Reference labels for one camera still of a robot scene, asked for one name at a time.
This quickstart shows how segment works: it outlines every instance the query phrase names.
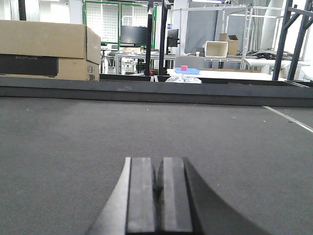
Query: plastic bag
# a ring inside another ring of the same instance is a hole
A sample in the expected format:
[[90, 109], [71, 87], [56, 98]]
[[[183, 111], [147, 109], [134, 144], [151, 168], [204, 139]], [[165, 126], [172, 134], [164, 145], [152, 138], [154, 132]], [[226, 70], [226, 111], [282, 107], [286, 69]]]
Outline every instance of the plastic bag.
[[186, 77], [184, 74], [180, 73], [176, 76], [169, 77], [165, 82], [177, 82], [177, 83], [196, 83], [201, 84], [202, 81], [196, 77]]

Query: computer monitor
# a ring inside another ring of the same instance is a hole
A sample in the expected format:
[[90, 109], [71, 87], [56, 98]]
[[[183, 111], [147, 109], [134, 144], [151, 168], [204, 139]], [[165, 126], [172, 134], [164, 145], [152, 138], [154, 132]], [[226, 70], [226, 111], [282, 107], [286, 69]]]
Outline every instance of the computer monitor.
[[178, 29], [172, 29], [167, 31], [168, 47], [178, 47]]
[[135, 26], [121, 26], [121, 41], [123, 47], [141, 46], [147, 44], [148, 28]]

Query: white line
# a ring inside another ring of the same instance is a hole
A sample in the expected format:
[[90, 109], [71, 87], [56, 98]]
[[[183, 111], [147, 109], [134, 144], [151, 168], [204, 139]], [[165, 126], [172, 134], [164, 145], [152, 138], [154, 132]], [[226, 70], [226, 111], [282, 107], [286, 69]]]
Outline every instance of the white line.
[[283, 118], [285, 118], [285, 119], [287, 119], [289, 121], [294, 122], [295, 124], [301, 126], [302, 128], [306, 129], [307, 131], [309, 131], [309, 132], [311, 132], [313, 134], [313, 128], [312, 127], [310, 127], [310, 126], [308, 126], [308, 125], [306, 125], [306, 124], [304, 124], [304, 123], [302, 123], [302, 122], [300, 122], [300, 121], [298, 121], [298, 120], [296, 120], [296, 119], [294, 119], [292, 117], [289, 117], [288, 115], [283, 114], [283, 113], [279, 112], [278, 110], [273, 109], [273, 108], [271, 108], [269, 106], [263, 106], [263, 107], [268, 109], [268, 110], [270, 110], [270, 111], [272, 111], [273, 113], [276, 113], [276, 114], [282, 116]]

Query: table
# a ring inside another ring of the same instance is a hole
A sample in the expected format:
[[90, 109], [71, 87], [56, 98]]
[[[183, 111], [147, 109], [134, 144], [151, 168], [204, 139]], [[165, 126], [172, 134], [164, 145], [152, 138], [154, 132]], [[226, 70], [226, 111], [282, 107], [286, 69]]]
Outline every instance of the table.
[[[167, 70], [170, 76], [178, 75], [175, 70]], [[224, 78], [224, 79], [244, 79], [244, 80], [265, 80], [271, 81], [272, 76], [266, 73], [255, 72], [228, 72], [228, 71], [204, 71], [201, 70], [199, 75], [184, 74], [186, 77], [197, 78]], [[285, 81], [284, 78], [279, 78], [279, 81]]]
[[[128, 54], [128, 53], [117, 53], [116, 58], [116, 74], [122, 73], [122, 58], [130, 59], [146, 59], [146, 54]], [[159, 60], [159, 54], [151, 53], [151, 60]], [[175, 61], [176, 55], [164, 55], [164, 60]]]
[[313, 81], [313, 66], [303, 67], [302, 72], [306, 79]]
[[[266, 70], [268, 73], [270, 73], [269, 68], [273, 68], [275, 66], [275, 60], [265, 60], [265, 59], [244, 59], [244, 63], [250, 68], [252, 66], [256, 67], [263, 67], [264, 71]], [[288, 72], [289, 72], [289, 65], [291, 64], [290, 60], [282, 60], [282, 66], [281, 69], [283, 69], [284, 78], [287, 78]], [[310, 65], [309, 62], [299, 61], [297, 70], [295, 72], [294, 78], [297, 79], [300, 75], [301, 68], [303, 66]]]
[[[275, 60], [265, 60], [265, 59], [244, 59], [244, 63], [248, 67], [263, 67], [269, 65], [270, 67], [275, 66]], [[285, 68], [291, 64], [291, 60], [282, 60], [281, 68]]]
[[[270, 233], [313, 234], [312, 135], [263, 107], [11, 97], [0, 106], [1, 235], [84, 235], [126, 156], [188, 156]], [[275, 109], [313, 126], [313, 109]]]
[[210, 62], [219, 62], [219, 69], [222, 69], [224, 67], [224, 62], [230, 62], [230, 63], [241, 63], [242, 62], [242, 56], [238, 56], [238, 58], [231, 58], [231, 57], [205, 57], [205, 61]]

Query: ceiling light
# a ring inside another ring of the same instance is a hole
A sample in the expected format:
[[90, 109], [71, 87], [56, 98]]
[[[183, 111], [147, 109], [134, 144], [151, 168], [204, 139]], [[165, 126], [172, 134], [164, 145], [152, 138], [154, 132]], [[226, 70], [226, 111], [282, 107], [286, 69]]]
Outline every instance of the ceiling light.
[[205, 2], [205, 3], [222, 3], [222, 0], [192, 0], [195, 2]]

